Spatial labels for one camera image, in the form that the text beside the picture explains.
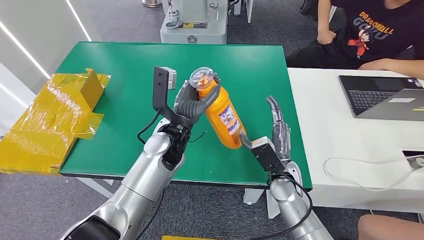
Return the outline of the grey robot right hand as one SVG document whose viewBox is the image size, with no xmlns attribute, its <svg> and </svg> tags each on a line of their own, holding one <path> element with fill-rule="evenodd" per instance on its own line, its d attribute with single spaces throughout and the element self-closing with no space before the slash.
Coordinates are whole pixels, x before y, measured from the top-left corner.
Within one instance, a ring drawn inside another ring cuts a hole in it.
<svg viewBox="0 0 424 240">
<path fill-rule="evenodd" d="M 239 137 L 244 147 L 249 150 L 259 150 L 270 147 L 278 159 L 284 164 L 291 160 L 290 128 L 284 121 L 283 114 L 277 100 L 269 95 L 266 102 L 270 106 L 272 114 L 272 137 L 269 139 L 263 136 L 254 141 L 250 141 L 244 130 L 240 131 Z"/>
</svg>

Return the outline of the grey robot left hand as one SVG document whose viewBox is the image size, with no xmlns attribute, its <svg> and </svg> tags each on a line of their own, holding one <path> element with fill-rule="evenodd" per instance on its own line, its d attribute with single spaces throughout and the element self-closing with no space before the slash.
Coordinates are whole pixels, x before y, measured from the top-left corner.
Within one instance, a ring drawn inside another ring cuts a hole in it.
<svg viewBox="0 0 424 240">
<path fill-rule="evenodd" d="M 216 85 L 204 98 L 199 100 L 197 90 L 190 85 L 188 80 L 185 80 L 175 97 L 173 111 L 195 124 L 220 94 L 221 80 L 215 77 L 213 83 Z"/>
</svg>

